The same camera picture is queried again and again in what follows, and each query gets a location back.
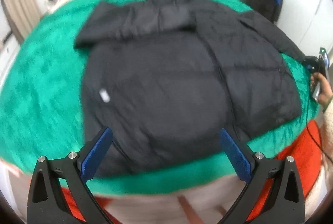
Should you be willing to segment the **cream fleece sleeve forearm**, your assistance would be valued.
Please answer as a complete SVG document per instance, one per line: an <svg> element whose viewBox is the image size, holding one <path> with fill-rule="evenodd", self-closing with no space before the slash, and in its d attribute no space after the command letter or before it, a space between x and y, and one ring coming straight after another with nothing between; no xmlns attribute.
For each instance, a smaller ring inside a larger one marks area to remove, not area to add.
<svg viewBox="0 0 333 224"><path fill-rule="evenodd" d="M323 155L323 166L326 176L326 186L328 190L332 189L332 128L333 128L333 114L332 102L325 109L324 113L324 129L322 135L322 147L325 153L329 156Z"/></svg>

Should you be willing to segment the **person's right hand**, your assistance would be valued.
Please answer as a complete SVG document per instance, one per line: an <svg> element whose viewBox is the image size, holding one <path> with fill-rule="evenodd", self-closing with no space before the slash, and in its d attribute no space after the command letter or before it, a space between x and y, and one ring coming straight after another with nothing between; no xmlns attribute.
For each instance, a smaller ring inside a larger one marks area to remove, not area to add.
<svg viewBox="0 0 333 224"><path fill-rule="evenodd" d="M320 84L321 93L318 96L318 103L322 107L327 107L332 99L332 88L328 80L319 72L311 75L311 89Z"/></svg>

